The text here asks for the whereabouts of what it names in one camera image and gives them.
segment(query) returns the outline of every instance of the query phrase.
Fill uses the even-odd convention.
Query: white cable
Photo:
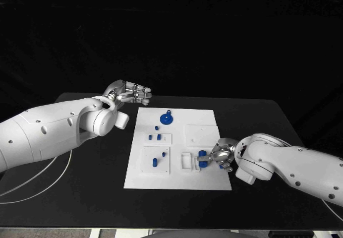
[[[325,204],[326,208],[329,209],[329,211],[332,212],[332,214],[337,216],[337,218],[343,221],[343,219],[339,218],[339,216],[335,214],[335,212],[332,211],[332,209],[329,208],[329,206],[326,205],[325,201],[321,199],[322,203]]]
[[[70,150],[70,155],[68,155],[68,160],[67,160],[67,164],[66,164],[64,170],[63,170],[61,174],[58,175],[57,179],[54,180],[54,182],[51,183],[51,185],[50,185],[43,191],[40,191],[35,195],[30,196],[28,198],[25,198],[25,199],[22,199],[22,200],[12,201],[12,202],[0,202],[0,204],[9,204],[9,203],[17,203],[17,202],[25,201],[25,200],[28,200],[30,198],[35,197],[38,194],[41,194],[41,193],[53,186],[53,184],[58,181],[60,177],[63,176],[64,171],[66,171],[66,168],[67,168],[68,163],[70,163],[70,159],[71,159],[71,150]],[[9,191],[4,192],[4,194],[7,194],[8,192],[14,191],[14,190],[15,190],[17,188],[19,188],[25,183],[28,183],[28,182],[41,174],[43,171],[40,171],[40,173],[38,173],[28,181],[25,181],[21,185],[18,185],[14,189],[11,189]]]

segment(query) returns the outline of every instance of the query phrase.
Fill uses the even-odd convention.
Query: blue knob
[[[198,151],[198,156],[204,156],[204,155],[205,155],[205,151],[204,151],[204,150],[200,150],[200,151]],[[198,161],[198,167],[200,167],[200,168],[207,167],[207,161]]]
[[[171,111],[166,110],[166,113],[161,115],[159,122],[162,125],[168,125],[172,122]]]
[[[152,159],[152,167],[156,167],[156,158]]]

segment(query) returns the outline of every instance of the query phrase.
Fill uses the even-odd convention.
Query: black table
[[[99,94],[64,93],[56,102]],[[126,103],[125,130],[113,128],[105,137],[73,150],[68,168],[58,182],[32,199],[0,205],[0,227],[169,228],[233,230],[343,229],[319,199],[288,187],[275,174],[269,181],[247,185],[228,174],[231,191],[123,189],[126,164],[141,104]],[[282,110],[270,100],[154,96],[148,107],[214,111],[221,137],[240,139],[256,132],[302,145]],[[47,171],[0,202],[22,199],[57,178],[68,154]],[[0,192],[24,182],[50,162],[9,169]],[[343,210],[331,205],[338,214]]]

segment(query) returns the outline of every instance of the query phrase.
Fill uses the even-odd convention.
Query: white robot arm
[[[125,128],[128,116],[117,112],[125,102],[148,104],[149,88],[115,81],[102,96],[48,104],[0,123],[0,172],[50,159],[81,143],[103,136],[116,126]]]
[[[198,161],[214,161],[227,172],[233,159],[236,177],[247,184],[256,178],[269,180],[275,172],[292,188],[343,206],[341,158],[256,133],[240,141],[218,139],[208,156],[197,157]]]

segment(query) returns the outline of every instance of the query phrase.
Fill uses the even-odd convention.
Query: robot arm
[[[341,158],[290,146],[262,133],[239,142],[221,138],[213,150],[207,158],[197,157],[197,160],[215,161],[230,172],[230,163],[236,159],[236,177],[247,184],[253,184],[256,178],[269,180],[275,172],[290,187],[343,206]]]
[[[102,96],[48,104],[25,110],[0,123],[0,172],[50,159],[81,143],[125,128],[123,102],[148,104],[149,88],[115,81]]]

